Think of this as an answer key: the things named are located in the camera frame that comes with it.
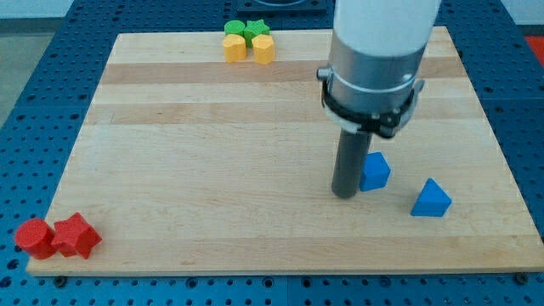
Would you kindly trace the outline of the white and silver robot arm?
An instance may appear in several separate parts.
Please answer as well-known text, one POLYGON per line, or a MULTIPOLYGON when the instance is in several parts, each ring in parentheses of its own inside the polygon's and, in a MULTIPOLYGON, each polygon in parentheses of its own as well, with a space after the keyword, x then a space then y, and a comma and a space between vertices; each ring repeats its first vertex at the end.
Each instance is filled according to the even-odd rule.
POLYGON ((411 119, 417 73, 440 0, 337 0, 326 66, 327 116, 346 133, 392 138, 411 119))

